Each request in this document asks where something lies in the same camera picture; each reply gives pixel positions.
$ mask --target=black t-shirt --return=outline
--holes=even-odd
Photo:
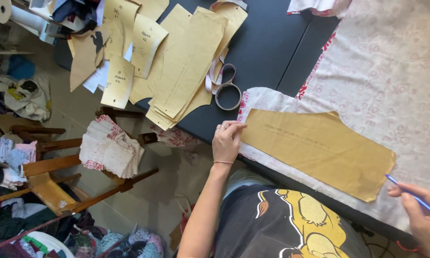
[[[352,227],[311,196],[241,186],[221,205],[215,258],[370,258]]]

